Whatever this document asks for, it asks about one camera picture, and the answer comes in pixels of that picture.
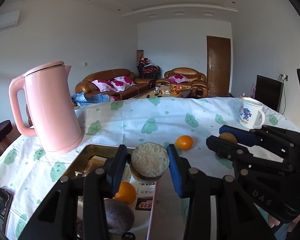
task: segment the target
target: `television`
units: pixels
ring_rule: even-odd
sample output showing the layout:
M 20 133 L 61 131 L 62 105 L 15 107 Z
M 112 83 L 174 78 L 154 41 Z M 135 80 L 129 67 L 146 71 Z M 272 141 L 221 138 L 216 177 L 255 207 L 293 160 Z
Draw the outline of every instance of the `television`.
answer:
M 257 75 L 255 100 L 260 101 L 277 112 L 280 109 L 282 90 L 282 82 Z

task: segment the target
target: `power cord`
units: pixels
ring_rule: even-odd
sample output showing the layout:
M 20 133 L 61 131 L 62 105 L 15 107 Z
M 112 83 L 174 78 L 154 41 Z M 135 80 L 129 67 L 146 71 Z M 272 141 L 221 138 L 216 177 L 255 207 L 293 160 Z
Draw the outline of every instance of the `power cord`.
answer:
M 280 74 L 279 75 L 279 77 L 278 77 L 278 81 L 280 80 L 280 77 L 283 77 L 283 75 L 282 74 Z M 284 114 L 284 112 L 286 111 L 286 106 L 287 106 L 287 101 L 286 101 L 286 92 L 285 92 L 285 90 L 284 90 L 284 82 L 285 82 L 285 80 L 283 80 L 283 94 L 284 94 L 284 110 L 283 110 L 283 113 L 282 113 L 282 115 Z

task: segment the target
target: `white mug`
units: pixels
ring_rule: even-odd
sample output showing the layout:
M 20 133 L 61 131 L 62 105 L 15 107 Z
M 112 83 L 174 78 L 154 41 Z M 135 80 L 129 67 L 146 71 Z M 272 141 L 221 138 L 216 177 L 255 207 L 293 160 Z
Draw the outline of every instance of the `white mug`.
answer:
M 265 113 L 262 111 L 264 104 L 253 98 L 243 97 L 241 99 L 239 123 L 248 129 L 260 128 L 266 120 Z M 261 123 L 256 124 L 260 115 L 262 116 Z

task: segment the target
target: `brown leather sofa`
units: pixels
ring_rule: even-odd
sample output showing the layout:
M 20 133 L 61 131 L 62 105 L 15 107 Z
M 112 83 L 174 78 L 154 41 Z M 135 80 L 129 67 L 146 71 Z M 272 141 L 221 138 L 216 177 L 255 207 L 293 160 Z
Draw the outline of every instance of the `brown leather sofa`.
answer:
M 167 71 L 164 74 L 164 78 L 158 79 L 155 82 L 155 85 L 156 86 L 171 85 L 172 83 L 169 80 L 169 77 L 174 76 L 175 74 L 184 75 L 187 79 L 189 79 L 189 82 L 182 82 L 178 85 L 191 86 L 191 88 L 192 88 L 191 97 L 192 98 L 206 98 L 208 96 L 209 87 L 206 82 L 205 74 L 200 73 L 192 68 L 179 67 L 179 68 L 174 68 L 170 71 Z
M 120 76 L 128 76 L 136 85 L 129 87 L 122 92 L 106 91 L 101 93 L 98 87 L 91 82 L 96 79 L 112 80 L 115 77 L 120 77 Z M 75 92 L 76 93 L 86 92 L 87 96 L 90 95 L 93 96 L 96 94 L 107 94 L 110 96 L 118 97 L 121 100 L 124 100 L 124 99 L 129 99 L 131 97 L 134 97 L 137 94 L 140 94 L 142 92 L 145 92 L 146 90 L 150 89 L 153 86 L 154 86 L 153 79 L 136 78 L 135 73 L 131 72 L 130 70 L 125 68 L 118 68 L 118 69 L 110 69 L 110 70 L 105 70 L 105 71 L 100 71 L 100 72 L 90 74 L 89 76 L 85 77 L 83 81 L 77 84 L 77 86 L 75 87 Z

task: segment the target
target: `brown wooden door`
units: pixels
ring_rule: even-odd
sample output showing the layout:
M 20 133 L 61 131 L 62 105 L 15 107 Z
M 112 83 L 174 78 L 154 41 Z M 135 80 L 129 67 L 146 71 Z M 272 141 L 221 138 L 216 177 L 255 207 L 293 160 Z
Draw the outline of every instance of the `brown wooden door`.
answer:
M 227 95 L 230 85 L 231 42 L 230 39 L 207 36 L 209 94 Z

